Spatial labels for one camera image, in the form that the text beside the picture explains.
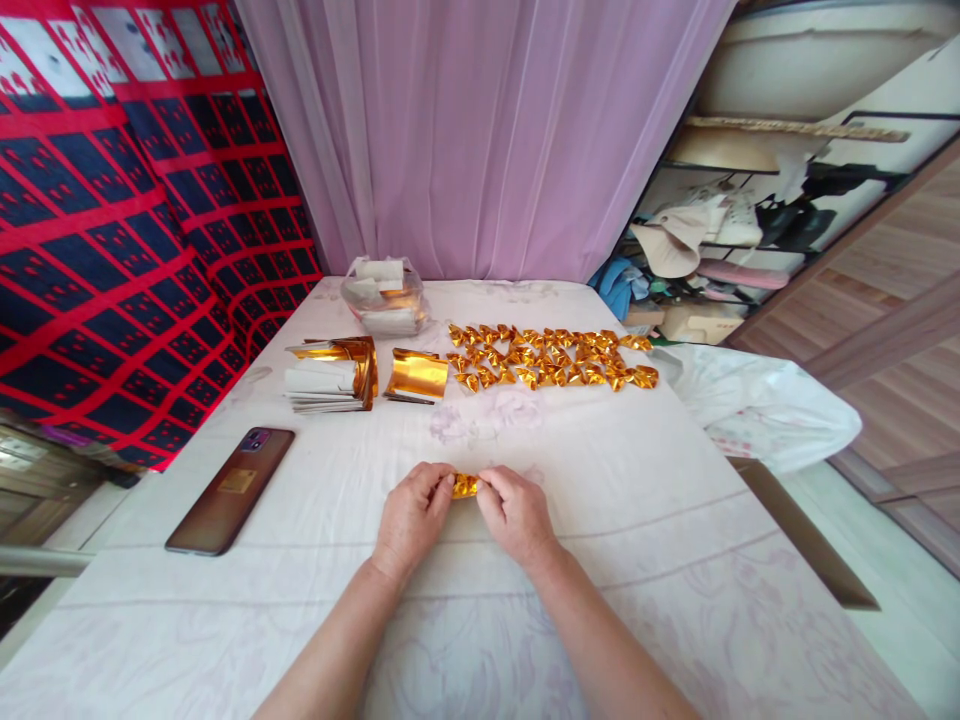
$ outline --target smartphone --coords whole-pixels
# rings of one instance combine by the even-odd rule
[[[229,550],[293,438],[290,430],[251,428],[164,547],[196,555]]]

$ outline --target fabric pattern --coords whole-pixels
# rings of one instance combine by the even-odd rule
[[[162,467],[322,277],[239,23],[5,2],[0,90],[0,406]]]

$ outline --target floor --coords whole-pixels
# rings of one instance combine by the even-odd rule
[[[148,475],[133,490],[104,485],[46,546],[96,552],[158,478]],[[826,463],[780,480],[880,603],[881,612],[849,611],[864,636],[932,720],[958,717],[960,581]],[[73,582],[51,583],[0,642],[0,669]]]
[[[825,462],[781,483],[881,612],[848,611],[931,719],[960,716],[960,581]]]

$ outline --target wooden wardrobe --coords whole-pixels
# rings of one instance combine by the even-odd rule
[[[796,361],[860,412],[831,464],[960,577],[960,141],[729,343]]]

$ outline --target table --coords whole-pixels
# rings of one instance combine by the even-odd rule
[[[288,345],[357,334],[340,280],[313,290],[0,675],[0,716],[248,717],[369,555],[387,492],[421,459],[542,483],[558,536],[705,717],[921,717],[673,391],[452,379],[437,407],[298,417]],[[448,322],[622,328],[562,282],[426,284],[432,322],[377,342],[447,352]],[[623,351],[628,363],[644,359]],[[219,558],[163,543],[252,426],[298,437]],[[367,683],[367,717],[584,717],[549,618],[472,500],[454,503]]]

